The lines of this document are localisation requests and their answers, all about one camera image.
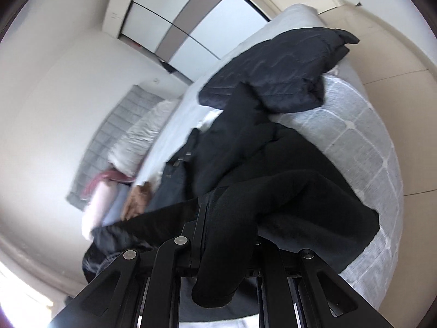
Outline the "pink folded duvet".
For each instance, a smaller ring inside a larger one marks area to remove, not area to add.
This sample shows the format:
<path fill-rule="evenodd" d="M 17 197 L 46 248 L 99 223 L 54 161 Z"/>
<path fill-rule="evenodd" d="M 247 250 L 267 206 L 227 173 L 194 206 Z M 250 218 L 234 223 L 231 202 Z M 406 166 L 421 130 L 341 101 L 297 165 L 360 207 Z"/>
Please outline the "pink folded duvet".
<path fill-rule="evenodd" d="M 81 217 L 81 233 L 87 241 L 92 240 L 91 231 L 102 224 L 117 194 L 117 183 L 114 181 L 102 181 L 97 185 Z"/>

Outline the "grey beige pillow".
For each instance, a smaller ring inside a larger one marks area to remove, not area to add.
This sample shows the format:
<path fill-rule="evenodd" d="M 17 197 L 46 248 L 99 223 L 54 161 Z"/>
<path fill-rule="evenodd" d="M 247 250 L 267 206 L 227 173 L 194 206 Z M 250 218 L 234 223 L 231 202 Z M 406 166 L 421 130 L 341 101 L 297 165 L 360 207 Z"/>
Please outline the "grey beige pillow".
<path fill-rule="evenodd" d="M 133 178 L 145 156 L 179 105 L 177 98 L 159 102 L 140 118 L 110 148 L 107 160 L 127 177 Z"/>

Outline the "black quilted jacket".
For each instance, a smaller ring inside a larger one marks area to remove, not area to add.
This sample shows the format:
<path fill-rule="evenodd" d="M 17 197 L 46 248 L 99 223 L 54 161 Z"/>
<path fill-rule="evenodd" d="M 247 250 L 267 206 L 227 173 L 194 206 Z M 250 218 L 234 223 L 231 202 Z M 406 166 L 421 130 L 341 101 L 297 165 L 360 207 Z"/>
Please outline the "black quilted jacket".
<path fill-rule="evenodd" d="M 324 104 L 323 75 L 359 39 L 341 29 L 288 30 L 239 54 L 215 73 L 198 95 L 200 105 L 223 110 L 247 85 L 272 113 L 299 113 Z"/>

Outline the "light blue folded duvet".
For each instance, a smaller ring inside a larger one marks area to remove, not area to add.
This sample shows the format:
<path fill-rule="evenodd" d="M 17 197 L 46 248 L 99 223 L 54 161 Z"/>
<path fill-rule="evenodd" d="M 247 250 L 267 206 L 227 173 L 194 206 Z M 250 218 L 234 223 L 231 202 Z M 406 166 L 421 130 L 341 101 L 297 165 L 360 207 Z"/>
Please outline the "light blue folded duvet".
<path fill-rule="evenodd" d="M 118 194 L 111 204 L 109 210 L 102 220 L 102 227 L 112 225 L 121 220 L 125 202 L 130 193 L 130 186 L 127 184 L 118 184 Z"/>

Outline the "black wool coat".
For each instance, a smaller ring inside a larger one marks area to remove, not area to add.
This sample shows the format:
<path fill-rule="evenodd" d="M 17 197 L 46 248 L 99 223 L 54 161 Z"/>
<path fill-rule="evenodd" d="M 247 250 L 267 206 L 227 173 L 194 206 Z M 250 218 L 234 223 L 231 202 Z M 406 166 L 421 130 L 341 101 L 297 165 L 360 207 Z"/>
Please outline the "black wool coat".
<path fill-rule="evenodd" d="M 334 165 L 272 122 L 261 99 L 242 85 L 210 128 L 193 130 L 167 162 L 142 215 L 93 230 L 85 278 L 93 280 L 123 250 L 152 250 L 180 234 L 203 203 L 206 247 L 188 291 L 205 308 L 236 299 L 239 316 L 256 312 L 256 289 L 245 275 L 259 237 L 293 252 L 314 250 L 340 272 L 379 231 L 378 213 Z"/>

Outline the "white grey wardrobe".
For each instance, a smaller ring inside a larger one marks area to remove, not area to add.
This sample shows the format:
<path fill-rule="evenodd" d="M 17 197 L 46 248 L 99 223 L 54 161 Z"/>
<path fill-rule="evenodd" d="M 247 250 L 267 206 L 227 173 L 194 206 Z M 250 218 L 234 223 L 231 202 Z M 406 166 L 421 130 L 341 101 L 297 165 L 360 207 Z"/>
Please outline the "white grey wardrobe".
<path fill-rule="evenodd" d="M 102 30 L 195 81 L 266 23 L 249 0 L 110 0 Z"/>

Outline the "brown coat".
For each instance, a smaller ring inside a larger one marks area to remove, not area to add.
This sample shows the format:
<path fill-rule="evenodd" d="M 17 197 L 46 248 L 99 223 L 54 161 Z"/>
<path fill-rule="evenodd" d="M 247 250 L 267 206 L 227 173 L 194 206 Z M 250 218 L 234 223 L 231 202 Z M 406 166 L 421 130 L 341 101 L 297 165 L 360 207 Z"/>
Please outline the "brown coat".
<path fill-rule="evenodd" d="M 153 196 L 151 183 L 135 186 L 127 197 L 122 210 L 121 220 L 127 221 L 144 213 Z"/>

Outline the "bed with grey sheet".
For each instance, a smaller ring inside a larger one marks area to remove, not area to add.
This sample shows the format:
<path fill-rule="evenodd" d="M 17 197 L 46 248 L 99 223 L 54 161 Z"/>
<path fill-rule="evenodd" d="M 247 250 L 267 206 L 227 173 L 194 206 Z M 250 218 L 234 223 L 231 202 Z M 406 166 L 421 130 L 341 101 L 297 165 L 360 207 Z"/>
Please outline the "bed with grey sheet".
<path fill-rule="evenodd" d="M 240 45 L 238 45 L 234 50 L 230 51 L 222 59 L 216 62 L 204 75 L 199 77 L 191 86 L 189 86 L 189 88 L 187 88 L 179 106 L 177 106 L 176 110 L 168 119 L 160 135 L 148 152 L 148 155 L 139 171 L 137 177 L 138 182 L 159 177 L 164 169 L 164 165 L 170 160 L 170 157 L 186 143 L 191 131 L 196 127 L 206 130 L 214 118 L 216 118 L 218 114 L 215 110 L 200 105 L 198 95 L 202 87 L 215 73 L 225 66 L 225 64 L 252 46 L 268 39 L 272 39 L 280 33 L 299 28 L 322 27 L 323 24 L 323 21 L 320 19 L 314 8 L 308 7 L 304 4 L 294 4 L 281 12 L 271 22 L 268 22 L 260 30 L 255 32 L 243 43 L 240 43 Z M 325 75 L 334 75 L 356 85 L 357 87 L 364 87 L 357 73 L 347 60 L 340 61 Z M 315 148 L 323 154 L 317 146 L 302 136 L 299 131 L 282 124 L 280 125 L 283 130 L 305 139 L 309 147 Z"/>

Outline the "white quilted bed cover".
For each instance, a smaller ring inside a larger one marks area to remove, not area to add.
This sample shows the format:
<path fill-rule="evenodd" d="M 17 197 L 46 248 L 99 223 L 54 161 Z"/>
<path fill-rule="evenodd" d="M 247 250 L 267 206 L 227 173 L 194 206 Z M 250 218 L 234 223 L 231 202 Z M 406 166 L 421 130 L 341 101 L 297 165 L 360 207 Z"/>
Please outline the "white quilted bed cover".
<path fill-rule="evenodd" d="M 341 277 L 374 308 L 384 300 L 398 263 L 404 191 L 394 144 L 364 87 L 324 75 L 324 104 L 271 116 L 317 146 L 355 194 L 379 214 L 380 230 Z"/>

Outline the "grey padded headboard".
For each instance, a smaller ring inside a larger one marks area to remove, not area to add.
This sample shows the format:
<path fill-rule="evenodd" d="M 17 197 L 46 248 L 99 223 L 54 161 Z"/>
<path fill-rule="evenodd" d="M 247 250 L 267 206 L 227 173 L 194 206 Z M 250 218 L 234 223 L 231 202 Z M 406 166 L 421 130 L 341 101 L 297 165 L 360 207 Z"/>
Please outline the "grey padded headboard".
<path fill-rule="evenodd" d="M 87 201 L 82 195 L 85 187 L 100 172 L 109 167 L 107 154 L 117 140 L 148 111 L 164 99 L 133 85 L 122 100 L 109 112 L 94 132 L 78 165 L 66 201 L 83 210 Z"/>

